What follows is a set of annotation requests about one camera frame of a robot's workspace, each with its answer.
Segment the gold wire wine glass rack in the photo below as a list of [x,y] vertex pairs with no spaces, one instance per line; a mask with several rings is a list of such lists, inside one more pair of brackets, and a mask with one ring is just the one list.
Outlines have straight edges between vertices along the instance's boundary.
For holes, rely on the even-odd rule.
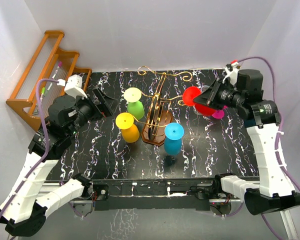
[[189,71],[181,71],[179,73],[157,72],[147,66],[141,66],[137,70],[137,73],[140,76],[146,75],[147,72],[151,72],[154,75],[160,75],[160,79],[153,94],[141,94],[142,96],[151,99],[151,104],[146,115],[146,122],[143,123],[141,138],[146,144],[160,147],[164,144],[166,139],[165,127],[174,120],[173,114],[169,110],[170,105],[175,100],[177,100],[177,104],[179,106],[185,105],[181,99],[181,95],[177,95],[172,98],[162,97],[164,83],[168,76],[181,76],[181,79],[184,82],[190,82],[193,79],[193,75]]

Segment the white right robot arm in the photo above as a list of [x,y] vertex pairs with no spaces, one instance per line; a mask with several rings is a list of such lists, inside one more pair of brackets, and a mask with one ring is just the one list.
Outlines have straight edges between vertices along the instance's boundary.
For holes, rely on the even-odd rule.
[[217,79],[193,101],[200,107],[236,109],[252,141],[259,171],[255,185],[232,173],[215,177],[213,194],[232,194],[245,203],[250,214],[280,212],[300,206],[300,193],[290,180],[279,140],[282,122],[276,103],[263,99],[263,75],[256,69],[239,70],[236,79]]

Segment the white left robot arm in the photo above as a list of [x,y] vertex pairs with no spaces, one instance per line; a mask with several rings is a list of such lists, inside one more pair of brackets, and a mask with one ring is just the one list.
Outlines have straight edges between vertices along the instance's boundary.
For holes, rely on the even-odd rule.
[[98,87],[93,96],[57,97],[48,108],[48,117],[33,136],[24,166],[6,200],[0,205],[0,224],[12,237],[31,237],[44,225],[48,216],[73,199],[90,199],[93,183],[76,174],[58,189],[39,196],[52,168],[81,127],[88,122],[113,116],[118,100]]

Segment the clear wine glass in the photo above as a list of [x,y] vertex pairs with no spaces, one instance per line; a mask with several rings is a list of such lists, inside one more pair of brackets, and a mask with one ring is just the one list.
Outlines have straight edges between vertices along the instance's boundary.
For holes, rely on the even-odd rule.
[[[200,88],[201,93],[204,93],[208,88],[209,88],[208,85],[203,85],[203,86]],[[198,115],[198,116],[201,116],[201,115],[202,115],[202,114],[196,109],[195,106],[193,107],[193,111],[194,111],[194,113],[195,113],[196,115]]]

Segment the magenta wine glass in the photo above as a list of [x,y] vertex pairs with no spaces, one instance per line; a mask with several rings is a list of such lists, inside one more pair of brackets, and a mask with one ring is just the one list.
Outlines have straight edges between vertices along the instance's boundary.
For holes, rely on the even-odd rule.
[[215,119],[222,119],[225,116],[225,109],[227,108],[227,106],[224,106],[222,109],[220,110],[216,110],[211,116]]

